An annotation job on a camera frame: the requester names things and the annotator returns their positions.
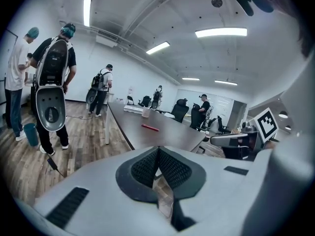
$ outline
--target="backpack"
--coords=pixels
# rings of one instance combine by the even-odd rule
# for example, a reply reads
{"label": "backpack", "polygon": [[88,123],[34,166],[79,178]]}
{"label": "backpack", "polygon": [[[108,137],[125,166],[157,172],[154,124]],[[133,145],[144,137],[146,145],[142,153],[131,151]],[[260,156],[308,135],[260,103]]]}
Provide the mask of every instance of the backpack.
{"label": "backpack", "polygon": [[154,101],[158,101],[158,99],[159,99],[159,91],[157,90],[156,92],[155,92],[155,94],[153,95],[153,100]]}
{"label": "backpack", "polygon": [[104,75],[110,72],[101,74],[101,71],[102,70],[98,72],[98,74],[93,78],[92,83],[91,83],[91,88],[95,90],[102,90],[106,88],[106,85],[104,85]]}

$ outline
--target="table leg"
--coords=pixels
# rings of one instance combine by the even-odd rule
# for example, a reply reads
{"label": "table leg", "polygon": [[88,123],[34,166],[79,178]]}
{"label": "table leg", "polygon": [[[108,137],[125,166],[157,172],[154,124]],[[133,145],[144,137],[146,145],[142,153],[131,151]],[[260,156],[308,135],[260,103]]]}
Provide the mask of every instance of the table leg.
{"label": "table leg", "polygon": [[105,122],[105,144],[109,144],[109,124],[112,119],[112,111],[110,108],[107,107],[107,115],[106,115],[106,122]]}

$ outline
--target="white sneaker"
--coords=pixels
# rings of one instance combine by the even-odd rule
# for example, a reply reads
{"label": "white sneaker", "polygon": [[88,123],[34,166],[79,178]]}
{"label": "white sneaker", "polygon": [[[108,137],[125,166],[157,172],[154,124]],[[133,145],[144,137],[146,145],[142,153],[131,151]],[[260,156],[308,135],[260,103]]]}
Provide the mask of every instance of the white sneaker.
{"label": "white sneaker", "polygon": [[19,141],[23,140],[24,138],[26,138],[26,134],[25,134],[24,130],[22,130],[22,131],[20,131],[20,136],[16,137],[15,140],[17,142],[19,142]]}
{"label": "white sneaker", "polygon": [[61,147],[62,147],[63,149],[68,149],[68,148],[69,148],[69,144],[70,144],[70,141],[69,141],[69,139],[68,139],[68,145],[67,145],[67,146],[62,146],[62,145],[61,145]]}
{"label": "white sneaker", "polygon": [[47,152],[44,150],[44,148],[42,146],[39,146],[39,150],[40,152],[44,153],[44,154],[47,154]]}

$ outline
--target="teal bin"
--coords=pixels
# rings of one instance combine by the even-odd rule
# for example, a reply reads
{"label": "teal bin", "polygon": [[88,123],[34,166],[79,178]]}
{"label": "teal bin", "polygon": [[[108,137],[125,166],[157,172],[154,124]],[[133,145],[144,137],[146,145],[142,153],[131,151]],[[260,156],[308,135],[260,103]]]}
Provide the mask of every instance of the teal bin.
{"label": "teal bin", "polygon": [[31,146],[38,145],[37,131],[34,123],[28,123],[24,126],[24,132]]}

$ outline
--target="dark table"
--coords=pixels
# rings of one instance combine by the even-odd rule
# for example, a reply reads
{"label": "dark table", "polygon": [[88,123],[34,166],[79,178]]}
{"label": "dark table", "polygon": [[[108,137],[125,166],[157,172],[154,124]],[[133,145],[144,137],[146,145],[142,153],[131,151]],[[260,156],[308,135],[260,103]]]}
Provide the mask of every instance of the dark table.
{"label": "dark table", "polygon": [[[108,103],[105,123],[106,144],[109,144],[109,125],[112,117],[114,117],[131,149],[172,146],[196,152],[199,144],[206,137],[205,134],[165,117],[159,112],[151,110],[149,118],[144,118],[141,114],[124,111],[124,106],[124,104],[119,103]],[[142,127],[141,124],[158,128],[159,131]]]}

